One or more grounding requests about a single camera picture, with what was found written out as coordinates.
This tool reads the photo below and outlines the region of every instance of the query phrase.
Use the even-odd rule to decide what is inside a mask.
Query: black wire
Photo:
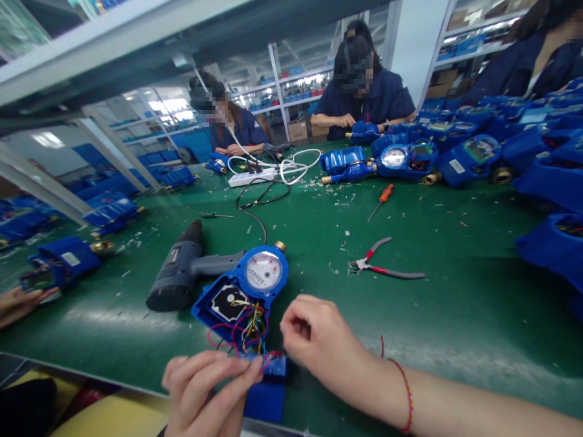
[[[279,175],[279,163],[277,161],[277,159],[275,159],[275,154],[272,151],[253,151],[250,153],[251,156],[253,156],[254,153],[260,152],[259,155],[257,155],[257,157],[254,157],[255,160],[257,161],[257,168],[260,169],[261,167],[259,167],[259,157],[262,154],[268,155],[270,156],[275,162],[276,162],[276,168],[277,168],[277,173]],[[247,191],[247,189],[251,186],[251,184],[253,184],[253,182],[255,182],[256,180],[263,180],[265,182],[271,182],[268,187],[265,189],[265,191],[259,196],[259,198],[257,200],[255,200],[254,202],[251,203],[247,203],[246,205],[242,205],[239,206],[239,200],[241,199],[241,197],[243,196],[243,194],[245,193],[245,191]],[[268,199],[265,201],[261,201],[265,195],[267,194],[267,192],[271,189],[272,186],[274,185],[278,185],[278,184],[282,184],[282,185],[286,185],[287,187],[287,191],[285,193],[283,193],[280,196],[277,196],[275,198],[272,199]],[[235,200],[235,206],[237,207],[237,209],[239,209],[240,211],[252,216],[255,220],[257,220],[257,222],[260,224],[261,229],[263,230],[263,244],[266,245],[267,244],[267,228],[265,227],[264,223],[261,221],[261,219],[256,216],[255,214],[253,214],[252,212],[246,211],[246,209],[252,207],[252,206],[259,206],[259,205],[266,205],[268,203],[273,203],[276,200],[280,200],[283,199],[285,196],[287,196],[290,192],[292,191],[292,187],[290,185],[284,184],[283,182],[278,180],[278,177],[276,177],[274,180],[270,181],[268,179],[262,178],[261,177],[261,173],[258,173],[257,177],[252,179],[251,181],[249,181],[249,183],[246,185],[245,188],[243,188],[243,191],[241,191],[241,193],[239,194],[239,196],[237,197],[237,200]]]

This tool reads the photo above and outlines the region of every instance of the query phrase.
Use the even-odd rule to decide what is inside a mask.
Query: blue uniform
[[[255,116],[242,109],[240,111],[242,126],[235,121],[235,136],[241,143],[241,146],[254,146],[255,144],[269,143],[269,137],[257,121]],[[211,144],[213,147],[213,152],[220,147],[221,149],[226,149],[231,144],[236,144],[231,132],[225,127],[221,127],[223,130],[223,138],[219,138],[217,133],[217,126],[213,125],[210,129],[211,131]]]
[[[334,80],[326,87],[326,91],[318,101],[314,115],[323,113],[330,117],[341,117],[353,112],[354,97],[340,93],[334,85]],[[415,105],[401,76],[382,69],[373,77],[370,92],[363,99],[362,113],[359,119],[368,123],[381,124],[387,120],[405,118],[415,112]],[[344,138],[350,129],[332,126],[328,140]]]
[[[516,42],[490,62],[461,106],[475,106],[484,96],[508,95],[523,97],[533,76],[534,64],[545,42],[545,33]],[[558,48],[534,85],[533,99],[563,88],[569,81],[583,76],[583,39]]]

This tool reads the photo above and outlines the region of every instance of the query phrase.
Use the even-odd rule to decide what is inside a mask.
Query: pliers
[[[388,237],[382,240],[377,241],[373,247],[367,252],[366,256],[360,260],[351,261],[348,263],[349,267],[356,267],[355,269],[350,270],[351,273],[360,273],[362,270],[372,270],[374,272],[384,274],[387,276],[396,277],[399,279],[420,279],[425,277],[425,273],[400,273],[393,270],[383,269],[380,267],[375,267],[372,265],[368,265],[367,261],[372,258],[375,254],[377,249],[385,243],[391,241],[393,237]]]

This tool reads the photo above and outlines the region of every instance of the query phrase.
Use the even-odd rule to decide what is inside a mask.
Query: heat gun
[[[177,311],[195,301],[199,276],[218,276],[237,267],[245,255],[203,256],[202,222],[197,219],[172,246],[150,290],[146,305],[153,311]]]

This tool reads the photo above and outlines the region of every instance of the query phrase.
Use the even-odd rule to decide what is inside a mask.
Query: white power strip
[[[235,176],[229,179],[229,185],[231,187],[247,185],[255,178],[263,179],[253,181],[254,184],[266,182],[264,179],[267,179],[267,181],[272,181],[275,179],[275,176],[277,176],[277,174],[278,174],[277,169],[273,167],[265,168],[261,173],[249,173],[249,172],[240,173],[236,174]]]

